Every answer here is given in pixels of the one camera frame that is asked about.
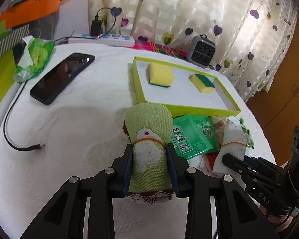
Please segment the person right hand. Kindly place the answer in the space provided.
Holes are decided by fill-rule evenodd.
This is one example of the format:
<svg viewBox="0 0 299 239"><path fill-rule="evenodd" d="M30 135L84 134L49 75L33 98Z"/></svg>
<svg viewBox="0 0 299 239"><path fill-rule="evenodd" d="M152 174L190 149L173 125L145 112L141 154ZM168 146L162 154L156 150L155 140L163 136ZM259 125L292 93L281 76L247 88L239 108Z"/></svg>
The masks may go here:
<svg viewBox="0 0 299 239"><path fill-rule="evenodd" d="M283 217L276 217L274 215L270 215L268 217L268 220L271 222L271 223L274 223L274 224L280 224L280 226L284 226L284 227L287 227L288 225L291 224L292 220L293 220L293 217L292 216L288 216L288 215L285 215Z"/></svg>

